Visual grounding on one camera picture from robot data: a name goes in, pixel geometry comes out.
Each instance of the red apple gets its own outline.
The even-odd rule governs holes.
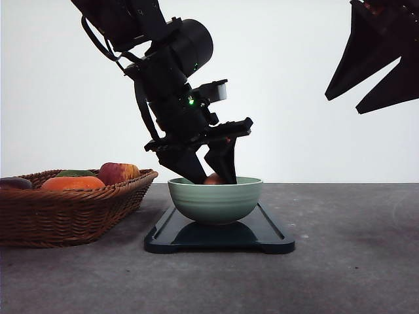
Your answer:
[[[132,164],[118,164],[107,162],[100,167],[98,178],[105,185],[112,185],[134,179],[139,176],[139,169]]]
[[[204,184],[225,184],[225,181],[214,172],[207,179],[205,179]]]

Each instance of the white wall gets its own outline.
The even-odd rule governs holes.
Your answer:
[[[195,18],[213,36],[214,55],[192,86],[228,78],[228,99],[211,108],[222,122],[255,123],[236,146],[239,175],[419,181],[419,102],[355,110],[388,69],[333,102],[324,96],[349,36],[348,2],[160,0],[167,20]],[[132,81],[96,50],[70,0],[1,5],[2,176],[108,161],[153,168],[157,182],[177,176],[143,150],[150,137]]]

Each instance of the green bowl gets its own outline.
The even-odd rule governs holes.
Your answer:
[[[193,184],[184,178],[168,181],[176,208],[201,224],[230,224],[246,217],[261,196],[262,180],[237,177],[237,184]]]

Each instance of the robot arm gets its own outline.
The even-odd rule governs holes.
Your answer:
[[[400,57],[357,110],[362,114],[419,98],[419,0],[352,0],[351,4],[351,35],[327,99],[342,95]]]
[[[226,183],[236,183],[234,146],[237,137],[250,134],[250,118],[218,124],[210,103],[226,98],[227,80],[192,89],[187,78],[210,60],[213,42],[208,30],[196,20],[172,18],[168,23],[157,0],[72,0],[82,12],[82,26],[100,51],[134,81],[141,117],[153,138],[145,150],[156,152],[160,164],[190,181],[202,184],[207,178],[196,151],[208,145],[205,160]],[[87,20],[98,29],[104,47],[90,30]],[[144,57],[129,52],[151,41]],[[127,68],[120,58],[132,61]],[[158,127],[166,133],[160,138]]]

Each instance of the black tray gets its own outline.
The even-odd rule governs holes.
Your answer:
[[[294,251],[294,238],[260,203],[245,218],[224,226],[199,224],[170,207],[144,239],[151,253],[179,250],[260,250],[268,254]]]

